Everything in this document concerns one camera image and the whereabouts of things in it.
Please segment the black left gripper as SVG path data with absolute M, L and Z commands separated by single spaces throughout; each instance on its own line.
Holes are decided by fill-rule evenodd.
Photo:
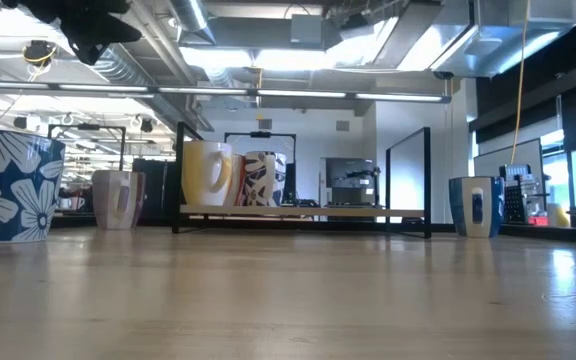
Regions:
M 9 8 L 23 6 L 45 23 L 61 20 L 60 28 L 80 62 L 95 65 L 101 44 L 134 42 L 142 33 L 110 14 L 125 14 L 127 0 L 1 0 Z

